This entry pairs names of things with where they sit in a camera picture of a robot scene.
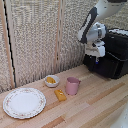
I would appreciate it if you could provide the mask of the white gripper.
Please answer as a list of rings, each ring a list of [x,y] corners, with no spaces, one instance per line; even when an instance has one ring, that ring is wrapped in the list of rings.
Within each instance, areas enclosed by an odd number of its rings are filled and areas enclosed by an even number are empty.
[[[85,53],[90,56],[96,57],[96,64],[99,63],[99,57],[103,57],[105,55],[105,47],[104,46],[85,46]]]

